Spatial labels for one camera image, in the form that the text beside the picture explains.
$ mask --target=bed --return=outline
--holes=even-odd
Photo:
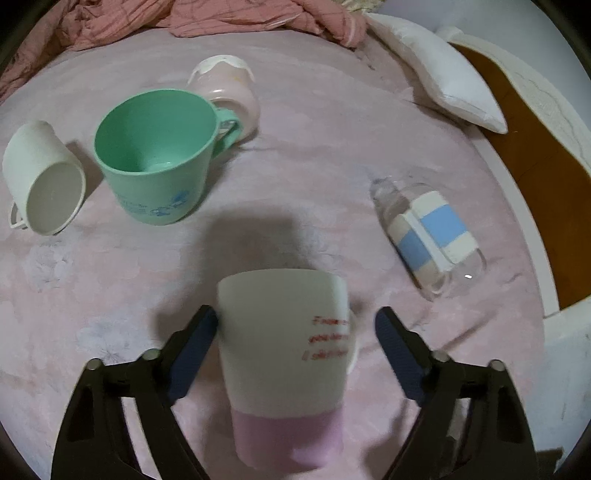
[[[414,422],[417,408],[372,330],[383,305],[432,348],[480,365],[500,358],[522,397],[531,390],[545,304],[512,204],[463,125],[431,108],[412,71],[379,48],[355,54],[294,31],[180,39],[148,30],[62,54],[0,106],[0,150],[22,123],[45,119],[89,181],[79,214],[56,236],[0,223],[0,422],[42,480],[85,362],[129,361],[161,346],[201,304],[215,304],[219,280],[245,270],[342,275],[361,320],[345,451],[298,478],[379,479]],[[94,130],[128,96],[183,87],[199,61],[219,53],[244,58],[254,72],[259,134],[212,164],[192,215],[166,227],[135,222],[101,182]],[[466,221],[489,265],[468,295],[435,303],[420,296],[369,196],[371,181],[387,175],[430,183]],[[0,182],[0,205],[8,212],[9,204]],[[174,412],[213,479],[283,478],[236,457],[215,345]],[[133,404],[126,414],[143,471],[158,478]]]

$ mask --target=mug handle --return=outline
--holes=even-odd
[[[359,345],[357,345],[357,328],[358,320],[353,310],[349,309],[349,352],[347,353],[347,375],[349,375],[355,368],[357,357],[359,353]]]
[[[242,122],[229,108],[216,108],[216,116],[220,122],[220,128],[227,128],[230,125],[231,127],[222,138],[217,139],[213,146],[212,158],[230,148],[242,133]]]
[[[12,203],[12,208],[10,209],[10,218],[8,219],[8,223],[10,224],[10,228],[19,229],[19,228],[27,228],[27,224],[25,220],[22,219],[20,213],[18,213],[18,208],[16,203]]]

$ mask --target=wooden bed frame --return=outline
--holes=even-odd
[[[591,133],[560,92],[520,59],[459,30],[448,41],[486,80],[505,115],[506,135],[476,127],[467,134],[520,222],[551,316],[591,296]]]

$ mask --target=cup rim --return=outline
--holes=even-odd
[[[80,192],[80,198],[78,199],[78,203],[76,204],[76,207],[72,210],[72,214],[67,218],[67,220],[65,222],[63,222],[61,225],[59,225],[58,227],[56,227],[52,230],[48,230],[47,232],[43,232],[43,231],[37,229],[35,227],[35,225],[32,225],[31,221],[29,220],[29,199],[31,196],[31,192],[33,191],[33,188],[35,187],[35,185],[37,184],[37,182],[41,178],[41,176],[50,168],[52,168],[56,165],[60,165],[60,164],[70,165],[78,171],[78,173],[80,174],[80,180],[81,180],[80,184],[82,186],[82,190]],[[27,193],[27,199],[25,202],[24,212],[22,212],[19,209],[19,213],[21,214],[22,219],[25,220],[25,223],[27,224],[27,226],[33,232],[35,232],[39,235],[44,235],[44,236],[55,235],[56,233],[61,232],[64,228],[66,228],[70,224],[70,222],[74,219],[74,217],[78,214],[78,211],[80,210],[80,208],[82,207],[82,204],[84,203],[85,197],[86,197],[86,174],[84,172],[84,168],[82,168],[82,165],[80,165],[80,164],[76,164],[74,162],[69,162],[69,161],[63,160],[63,161],[59,161],[59,162],[53,163],[51,165],[48,165],[46,168],[43,169],[43,171],[39,172],[39,174],[36,176],[35,180],[31,184],[31,187],[29,188],[29,191]]]
[[[294,271],[294,272],[316,273],[316,274],[323,275],[325,277],[337,277],[337,278],[340,278],[343,281],[345,280],[343,277],[341,277],[341,276],[339,276],[339,275],[337,275],[335,273],[327,272],[325,270],[317,270],[315,268],[259,268],[257,270],[247,270],[247,271],[244,271],[244,272],[238,272],[238,273],[234,273],[232,275],[228,275],[227,277],[224,277],[219,282],[217,282],[217,285],[220,286],[222,283],[225,283],[226,281],[230,281],[230,279],[234,279],[235,277],[246,276],[246,275],[252,274],[252,273],[258,273],[258,272],[279,272],[279,271]]]
[[[182,160],[181,162],[177,163],[176,165],[173,165],[171,167],[168,168],[164,168],[162,170],[158,170],[158,171],[125,171],[125,170],[118,170],[117,168],[113,168],[110,165],[107,165],[104,161],[101,160],[98,152],[96,151],[96,134],[99,131],[100,126],[103,124],[103,122],[106,120],[106,118],[116,109],[118,109],[120,106],[122,106],[123,104],[137,98],[140,96],[144,96],[144,95],[149,95],[150,93],[155,93],[155,92],[182,92],[182,93],[188,93],[189,95],[195,96],[200,98],[201,100],[205,101],[210,107],[211,109],[215,112],[217,109],[215,107],[215,105],[213,103],[211,103],[209,100],[207,100],[206,98],[202,97],[201,95],[198,95],[196,93],[190,92],[189,90],[184,90],[181,88],[155,88],[155,89],[151,89],[151,90],[146,90],[145,92],[139,92],[136,93],[135,95],[132,95],[129,98],[126,98],[125,100],[123,100],[123,102],[118,103],[116,106],[114,106],[111,110],[109,110],[106,115],[100,120],[99,122],[99,126],[96,127],[95,130],[95,136],[92,140],[92,149],[93,152],[95,154],[95,159],[98,162],[98,164],[100,165],[101,168],[104,168],[107,171],[110,171],[111,173],[115,173],[118,175],[125,175],[125,176],[131,176],[131,177],[143,177],[143,176],[149,176],[149,175],[154,175],[157,173],[163,173],[163,172],[169,172],[169,171],[173,171],[177,168],[182,167],[183,165],[186,165],[188,162],[190,162],[192,159],[194,159],[195,157],[197,157],[198,155],[200,155],[210,144],[212,141],[215,140],[215,138],[217,137],[217,133],[219,132],[219,128],[220,128],[220,119],[217,115],[215,115],[216,118],[216,128],[214,129],[212,136],[209,138],[209,140],[207,140],[205,142],[205,144],[202,146],[202,148],[200,148],[199,150],[197,150],[195,153],[193,153],[189,158],[186,158],[185,160]]]

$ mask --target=white wall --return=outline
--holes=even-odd
[[[560,31],[531,0],[386,0],[379,12],[433,31],[455,25],[504,48],[546,77],[591,129],[591,80]]]
[[[574,448],[591,419],[591,300],[545,320],[544,361],[525,413],[537,450]]]

